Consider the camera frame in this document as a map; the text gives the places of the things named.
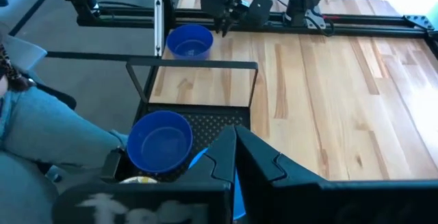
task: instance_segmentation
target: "black metal bracket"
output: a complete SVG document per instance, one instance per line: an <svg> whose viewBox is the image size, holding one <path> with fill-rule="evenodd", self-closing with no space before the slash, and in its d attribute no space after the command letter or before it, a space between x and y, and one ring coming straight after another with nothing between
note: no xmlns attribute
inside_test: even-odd
<svg viewBox="0 0 438 224"><path fill-rule="evenodd" d="M435 29L430 20L424 15L404 15L403 18L422 29L428 31L433 31Z"/></svg>
<svg viewBox="0 0 438 224"><path fill-rule="evenodd" d="M438 40L438 31L429 32L429 36L434 40Z"/></svg>
<svg viewBox="0 0 438 224"><path fill-rule="evenodd" d="M144 58L132 58L126 63L126 70L136 87L136 90L143 101L144 105L149 104L149 98L144 94L143 88L138 81L137 75L134 72L132 66L150 66L150 67L186 67L186 68L209 68L209 69L247 69L254 70L254 77L251 83L250 96L248 101L248 108L251 107L253 102L255 82L257 75L259 74L259 65L256 62L243 62L243 61L220 61L220 60L161 60L151 57L148 60Z"/></svg>
<svg viewBox="0 0 438 224"><path fill-rule="evenodd" d="M178 26L187 24L199 24L207 29L215 30L213 18L208 14L196 9L174 9L164 5L164 39L168 32ZM153 28L153 8L117 8L101 6L99 18L78 18L80 26L93 27L130 27L130 28ZM117 16L139 16L141 18L117 18ZM324 14L325 18L335 23L335 35L338 36L383 36L383 37L409 37L424 38L428 28L428 19L425 16L370 16L370 15L345 15ZM331 28L323 29L329 33ZM269 21L262 26L253 27L245 24L237 24L231 28L234 32L267 32L282 34L320 34L316 29L307 26L290 27L283 21L282 12L271 12Z"/></svg>
<svg viewBox="0 0 438 224"><path fill-rule="evenodd" d="M425 39L430 51L438 59L438 37L429 37Z"/></svg>

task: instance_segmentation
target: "wooden table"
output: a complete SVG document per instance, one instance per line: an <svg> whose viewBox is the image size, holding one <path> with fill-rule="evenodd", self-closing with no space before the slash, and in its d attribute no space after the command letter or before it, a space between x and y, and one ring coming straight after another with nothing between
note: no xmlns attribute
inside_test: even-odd
<svg viewBox="0 0 438 224"><path fill-rule="evenodd" d="M379 0L320 7L398 15ZM274 1L272 11L284 10ZM214 34L210 60L258 62L252 131L322 177L438 177L438 61L423 40L229 32ZM242 71L160 68L151 102L246 105L250 73Z"/></svg>

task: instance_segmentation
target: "black cable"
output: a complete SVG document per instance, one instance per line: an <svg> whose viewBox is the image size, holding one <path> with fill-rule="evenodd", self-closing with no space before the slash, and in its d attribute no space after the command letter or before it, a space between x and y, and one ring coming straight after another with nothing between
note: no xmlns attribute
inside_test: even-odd
<svg viewBox="0 0 438 224"><path fill-rule="evenodd" d="M331 27L331 32L327 33L327 32L325 32L325 31L320 27L320 25L318 25L318 24L314 21L313 18L311 18L311 17L309 17L309 16L304 16L304 18L305 18L305 19L308 19L311 23L313 23L313 25L315 25L316 29L318 29L318 31L320 31L321 34L323 34L324 36L329 37L329 36L333 36L333 35L335 34L335 24L333 23L332 20L330 20L330 19L327 20L327 23L329 23L329 24L330 24L330 27Z"/></svg>
<svg viewBox="0 0 438 224"><path fill-rule="evenodd" d="M111 10L108 10L108 9L105 9L105 8L93 8L93 9L91 9L91 12L94 12L94 11L99 11L99 12L106 11L106 12L108 12L109 14L111 14L111 20L114 20L115 17L116 17L116 15L113 12L111 12Z"/></svg>
<svg viewBox="0 0 438 224"><path fill-rule="evenodd" d="M127 7L131 7L131 8L145 8L144 6L141 5L135 5L135 4L130 4L130 3L125 3L125 2L118 2L118 1L100 1L98 2L98 4L108 4L108 5L124 5Z"/></svg>
<svg viewBox="0 0 438 224"><path fill-rule="evenodd" d="M286 3L282 2L281 0L277 0L279 3L281 3L281 5L284 5L285 7L287 7Z"/></svg>
<svg viewBox="0 0 438 224"><path fill-rule="evenodd" d="M282 2L281 0L277 0L279 1L281 4L283 4L285 7L287 7L286 3ZM324 16L322 14L318 14L313 8L310 9L311 13L315 16L319 16L321 18L324 18ZM333 36L335 34L335 24L331 19L324 19L324 22L329 23L330 27L331 27L331 31L330 33L326 33L321 27L320 25L318 25L313 18L309 17L309 16L305 16L305 19L308 19L311 23L313 23L313 25L316 27L316 29L318 29L318 31L321 32L321 34L323 34L324 36Z"/></svg>

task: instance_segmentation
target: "gray carpet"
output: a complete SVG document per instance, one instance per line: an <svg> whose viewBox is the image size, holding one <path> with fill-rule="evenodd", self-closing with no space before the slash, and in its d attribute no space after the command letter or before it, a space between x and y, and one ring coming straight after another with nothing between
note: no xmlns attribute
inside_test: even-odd
<svg viewBox="0 0 438 224"><path fill-rule="evenodd" d="M0 21L12 28L35 1L10 0L10 6L2 9ZM152 7L153 3L153 0L99 1L122 1L146 7ZM153 53L152 29L79 27L75 19L71 3L46 0L17 37L48 51ZM84 118L103 129L129 132L140 98L126 72L125 63L45 58L35 70L48 86L76 98L76 111ZM141 83L146 81L148 71L147 67L136 68Z"/></svg>

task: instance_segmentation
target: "perforated metal plate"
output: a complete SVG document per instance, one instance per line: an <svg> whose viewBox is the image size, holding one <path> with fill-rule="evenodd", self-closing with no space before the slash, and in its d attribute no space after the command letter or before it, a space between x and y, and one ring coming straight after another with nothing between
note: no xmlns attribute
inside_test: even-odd
<svg viewBox="0 0 438 224"><path fill-rule="evenodd" d="M187 119L193 132L192 150L187 160L171 172L151 174L142 172L132 166L131 169L127 169L129 171L132 170L132 173L129 173L131 176L143 175L152 177L159 182L173 182L187 171L192 159L204 148L210 146L225 126L243 125L250 129L249 108L150 103L144 115L159 110L177 112Z"/></svg>

